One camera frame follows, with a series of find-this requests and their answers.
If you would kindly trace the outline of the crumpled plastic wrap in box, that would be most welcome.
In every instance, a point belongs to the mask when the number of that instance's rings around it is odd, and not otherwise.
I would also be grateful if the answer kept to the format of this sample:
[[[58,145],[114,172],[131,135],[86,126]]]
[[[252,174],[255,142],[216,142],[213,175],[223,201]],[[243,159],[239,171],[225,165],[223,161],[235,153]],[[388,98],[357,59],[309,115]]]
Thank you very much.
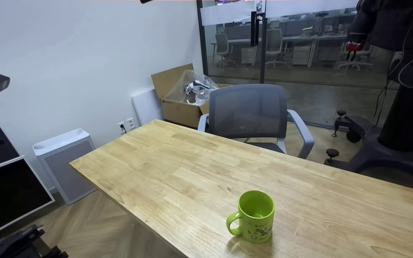
[[[184,102],[189,105],[202,105],[209,95],[217,89],[217,85],[207,76],[187,70],[183,75]]]

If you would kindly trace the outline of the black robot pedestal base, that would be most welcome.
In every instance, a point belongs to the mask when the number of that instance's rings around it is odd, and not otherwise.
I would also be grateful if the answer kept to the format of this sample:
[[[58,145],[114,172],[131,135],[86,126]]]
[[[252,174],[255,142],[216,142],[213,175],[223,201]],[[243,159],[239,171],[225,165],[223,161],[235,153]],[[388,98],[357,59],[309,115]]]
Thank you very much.
[[[388,168],[413,175],[413,0],[358,0],[346,47],[367,45],[397,55],[387,69],[387,80],[398,85],[394,102],[379,126],[339,112],[334,128],[344,128],[346,139],[362,146],[348,162],[329,149],[325,164],[351,172]]]

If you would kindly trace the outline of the green ceramic mug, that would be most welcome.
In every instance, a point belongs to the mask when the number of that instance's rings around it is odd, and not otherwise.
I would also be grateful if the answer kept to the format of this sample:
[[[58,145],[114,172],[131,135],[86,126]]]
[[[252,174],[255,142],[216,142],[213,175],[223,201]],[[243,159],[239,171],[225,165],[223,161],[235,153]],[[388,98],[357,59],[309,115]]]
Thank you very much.
[[[272,237],[275,207],[260,191],[246,191],[238,199],[238,209],[226,218],[226,229],[248,242],[262,244]]]

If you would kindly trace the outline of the white air purifier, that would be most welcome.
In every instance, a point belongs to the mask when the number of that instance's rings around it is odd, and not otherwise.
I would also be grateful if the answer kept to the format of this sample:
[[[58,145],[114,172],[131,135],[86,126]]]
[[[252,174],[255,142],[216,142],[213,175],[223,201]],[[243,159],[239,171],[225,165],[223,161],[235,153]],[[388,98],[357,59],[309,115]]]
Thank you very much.
[[[88,153],[91,149],[91,138],[81,128],[32,145],[34,155],[40,159],[67,205],[94,191],[94,186],[70,166],[71,161]]]

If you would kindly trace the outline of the grey mesh office chair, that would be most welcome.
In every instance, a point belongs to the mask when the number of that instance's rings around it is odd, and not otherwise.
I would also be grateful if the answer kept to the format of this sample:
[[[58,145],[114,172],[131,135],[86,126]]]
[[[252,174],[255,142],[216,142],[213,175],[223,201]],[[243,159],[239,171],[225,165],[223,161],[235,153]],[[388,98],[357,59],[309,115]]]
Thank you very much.
[[[285,153],[286,123],[293,122],[302,139],[298,158],[305,159],[314,136],[301,116],[286,106],[285,89],[278,85],[232,85],[209,95],[207,112],[196,129],[227,139],[273,138],[255,146]]]

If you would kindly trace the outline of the black tripod base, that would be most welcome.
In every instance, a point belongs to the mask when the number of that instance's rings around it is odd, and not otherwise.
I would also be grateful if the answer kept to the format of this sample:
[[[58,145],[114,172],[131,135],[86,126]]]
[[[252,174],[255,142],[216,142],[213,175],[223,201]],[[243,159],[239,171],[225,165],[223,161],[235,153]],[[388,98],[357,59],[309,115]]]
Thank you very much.
[[[0,241],[0,258],[68,258],[57,245],[42,242],[44,231],[38,227],[11,234]]]

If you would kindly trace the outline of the open cardboard box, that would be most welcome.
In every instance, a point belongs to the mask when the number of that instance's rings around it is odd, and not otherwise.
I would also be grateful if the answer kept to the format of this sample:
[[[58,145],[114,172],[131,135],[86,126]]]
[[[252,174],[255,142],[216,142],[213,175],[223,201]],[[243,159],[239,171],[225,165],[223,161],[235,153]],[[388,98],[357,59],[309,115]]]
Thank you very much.
[[[190,105],[184,88],[200,79],[192,65],[176,66],[151,75],[151,83],[162,106],[162,118],[187,128],[197,128],[199,118],[209,112],[209,103]]]

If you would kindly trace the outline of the white flat panel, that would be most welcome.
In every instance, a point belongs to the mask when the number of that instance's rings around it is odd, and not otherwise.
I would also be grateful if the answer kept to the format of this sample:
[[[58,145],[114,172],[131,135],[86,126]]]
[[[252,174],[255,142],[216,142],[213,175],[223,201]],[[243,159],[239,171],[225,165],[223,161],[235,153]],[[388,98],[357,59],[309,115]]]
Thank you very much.
[[[140,125],[162,118],[160,103],[153,89],[137,92],[130,99]]]

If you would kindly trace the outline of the white wall power outlet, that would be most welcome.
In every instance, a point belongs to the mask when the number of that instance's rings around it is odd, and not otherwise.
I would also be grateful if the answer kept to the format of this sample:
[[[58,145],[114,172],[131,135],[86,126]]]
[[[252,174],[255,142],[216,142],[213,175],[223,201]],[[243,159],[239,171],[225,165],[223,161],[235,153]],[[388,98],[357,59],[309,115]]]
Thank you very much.
[[[127,118],[121,122],[117,123],[117,128],[120,131],[121,135],[130,132],[131,129],[136,128],[134,119],[133,118]]]

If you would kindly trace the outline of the black monitor with white frame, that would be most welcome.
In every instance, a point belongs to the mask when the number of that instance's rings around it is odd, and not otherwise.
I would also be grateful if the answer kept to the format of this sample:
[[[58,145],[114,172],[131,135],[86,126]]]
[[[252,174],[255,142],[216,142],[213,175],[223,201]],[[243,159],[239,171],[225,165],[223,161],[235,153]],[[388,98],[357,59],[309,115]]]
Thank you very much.
[[[53,202],[22,156],[0,162],[0,231]]]

